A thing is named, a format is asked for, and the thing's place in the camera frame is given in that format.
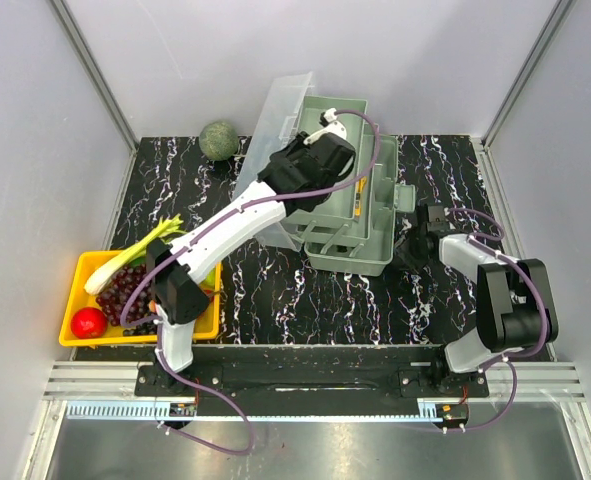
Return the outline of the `yellow utility knife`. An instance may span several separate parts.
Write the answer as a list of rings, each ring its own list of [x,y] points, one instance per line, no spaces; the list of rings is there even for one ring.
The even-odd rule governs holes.
[[[362,204],[363,204],[363,191],[367,183],[367,178],[362,177],[356,184],[355,188],[355,200],[354,200],[354,217],[358,219],[361,216]]]

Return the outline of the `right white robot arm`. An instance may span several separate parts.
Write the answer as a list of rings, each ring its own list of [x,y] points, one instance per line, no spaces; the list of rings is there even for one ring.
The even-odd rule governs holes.
[[[396,258],[408,270],[431,263],[454,269],[476,285],[476,326],[441,347],[434,363],[438,378],[482,371],[494,361],[529,358],[557,339],[559,323],[549,276],[539,259],[517,259],[486,245],[493,236],[464,233],[448,220],[439,204],[416,206],[416,225],[395,247]]]

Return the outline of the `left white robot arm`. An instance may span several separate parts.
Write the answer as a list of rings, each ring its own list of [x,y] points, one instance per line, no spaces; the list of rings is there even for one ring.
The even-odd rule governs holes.
[[[179,373],[193,362],[194,324],[209,305],[200,287],[207,274],[255,234],[299,210],[314,210],[346,188],[355,157],[339,122],[312,134],[300,132],[208,221],[170,244],[155,240],[148,245],[143,282],[153,292],[156,354],[166,370]]]

